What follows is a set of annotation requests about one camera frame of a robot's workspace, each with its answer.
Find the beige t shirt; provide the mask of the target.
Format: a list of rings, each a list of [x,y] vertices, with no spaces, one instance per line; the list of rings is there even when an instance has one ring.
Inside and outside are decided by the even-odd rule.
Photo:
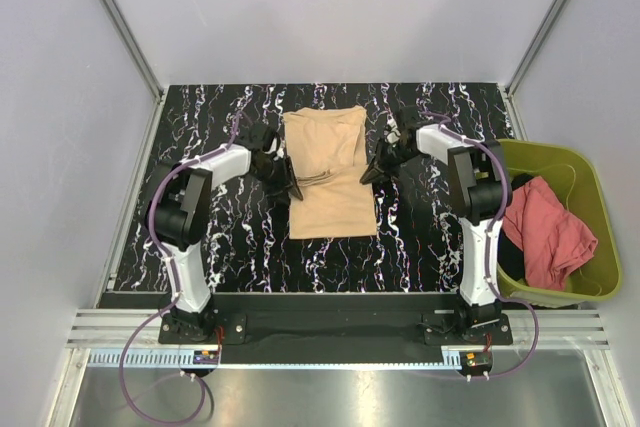
[[[291,200],[293,240],[369,237],[377,233],[367,169],[364,107],[302,108],[283,115],[286,151],[302,193]]]

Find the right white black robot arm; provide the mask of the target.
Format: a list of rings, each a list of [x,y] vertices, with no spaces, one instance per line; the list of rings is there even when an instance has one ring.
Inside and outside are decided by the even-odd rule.
[[[497,287],[498,243],[502,219],[512,200],[502,145],[450,130],[449,118],[424,119],[415,106],[403,107],[377,142],[360,178],[363,185],[395,177],[399,167],[418,156],[447,166],[449,203],[463,235],[462,281],[452,319],[437,331],[466,343],[485,341],[499,329],[502,302]]]

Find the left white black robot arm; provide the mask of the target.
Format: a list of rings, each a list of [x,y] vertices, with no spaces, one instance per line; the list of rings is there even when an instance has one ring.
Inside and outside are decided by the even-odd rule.
[[[203,343],[221,331],[204,275],[201,241],[212,191],[246,175],[261,182],[265,196],[276,205],[303,198],[292,161],[282,152],[281,137],[264,123],[203,156],[163,162],[154,172],[144,226],[169,276],[171,301],[162,309],[165,332]]]

